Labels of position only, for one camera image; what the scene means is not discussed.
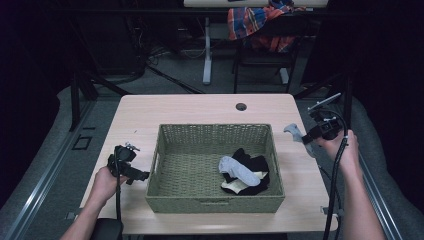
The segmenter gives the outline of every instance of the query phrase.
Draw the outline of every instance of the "chair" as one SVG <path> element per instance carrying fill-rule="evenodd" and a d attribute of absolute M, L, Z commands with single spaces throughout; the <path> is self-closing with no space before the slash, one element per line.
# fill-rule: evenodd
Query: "chair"
<path fill-rule="evenodd" d="M 243 39 L 238 40 L 236 56 L 233 63 L 234 73 L 234 93 L 237 93 L 237 86 L 249 83 L 239 83 L 239 67 L 263 67 L 276 68 L 276 73 L 280 72 L 281 68 L 289 68 L 289 79 L 286 86 L 286 93 L 289 92 L 290 83 L 293 76 L 293 70 L 296 65 L 299 43 L 306 34 L 309 27 L 309 21 L 306 17 L 294 14 L 284 14 L 275 19 L 267 21 L 264 26 L 255 32 L 253 35 L 261 34 L 262 36 L 285 37 L 297 36 L 292 43 L 288 52 L 270 52 L 258 51 L 252 48 L 244 47 Z"/>

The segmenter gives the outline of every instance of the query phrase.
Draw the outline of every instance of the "colorful cloth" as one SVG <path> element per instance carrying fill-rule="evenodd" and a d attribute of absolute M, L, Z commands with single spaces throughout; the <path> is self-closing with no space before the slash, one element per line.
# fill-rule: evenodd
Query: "colorful cloth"
<path fill-rule="evenodd" d="M 245 39 L 245 46 L 254 49 L 267 49 L 268 51 L 286 52 L 296 36 L 290 37 L 269 37 L 253 35 L 246 38 L 261 27 L 266 21 L 294 11 L 293 1 L 281 0 L 274 2 L 269 0 L 269 5 L 264 8 L 231 8 L 228 11 L 228 28 L 230 40 Z"/>

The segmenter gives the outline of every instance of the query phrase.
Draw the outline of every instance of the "table surface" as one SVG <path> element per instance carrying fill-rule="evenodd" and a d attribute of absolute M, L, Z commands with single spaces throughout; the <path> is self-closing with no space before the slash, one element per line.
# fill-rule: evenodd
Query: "table surface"
<path fill-rule="evenodd" d="M 245 111 L 237 103 L 247 105 Z M 147 180 L 123 184 L 122 221 L 125 234 L 218 234 L 323 231 L 328 194 L 316 160 L 304 146 L 293 142 L 284 127 L 305 129 L 296 103 L 289 94 L 128 95 L 121 99 L 81 206 L 88 198 L 94 175 L 107 164 L 116 145 L 129 141 L 141 149 L 132 167 L 150 171 L 159 124 L 271 124 L 285 199 L 274 214 L 212 213 L 155 214 L 147 204 Z M 115 197 L 99 217 L 116 218 Z M 333 218 L 332 230 L 337 227 Z"/>
<path fill-rule="evenodd" d="M 295 0 L 296 7 L 325 8 L 328 0 Z M 228 8 L 228 7 L 264 7 L 268 0 L 243 0 L 229 2 L 228 0 L 184 0 L 185 7 Z"/>

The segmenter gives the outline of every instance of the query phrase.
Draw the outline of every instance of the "forearm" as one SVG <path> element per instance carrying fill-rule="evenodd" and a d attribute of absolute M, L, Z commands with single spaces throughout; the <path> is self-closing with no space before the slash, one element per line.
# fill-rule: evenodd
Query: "forearm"
<path fill-rule="evenodd" d="M 345 239 L 385 239 L 380 222 L 371 204 L 360 167 L 344 169 L 345 217 L 343 228 Z"/>
<path fill-rule="evenodd" d="M 77 219 L 62 236 L 61 240 L 90 239 L 103 206 L 104 204 L 101 202 L 88 200 Z"/>

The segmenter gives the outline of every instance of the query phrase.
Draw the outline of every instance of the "wicker basket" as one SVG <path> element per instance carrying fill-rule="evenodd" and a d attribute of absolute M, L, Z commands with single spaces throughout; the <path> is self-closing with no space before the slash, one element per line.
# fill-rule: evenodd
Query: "wicker basket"
<path fill-rule="evenodd" d="M 223 156 L 243 148 L 263 155 L 270 184 L 255 196 L 221 189 Z M 284 200 L 271 126 L 267 124 L 160 125 L 146 200 L 156 213 L 274 213 Z"/>

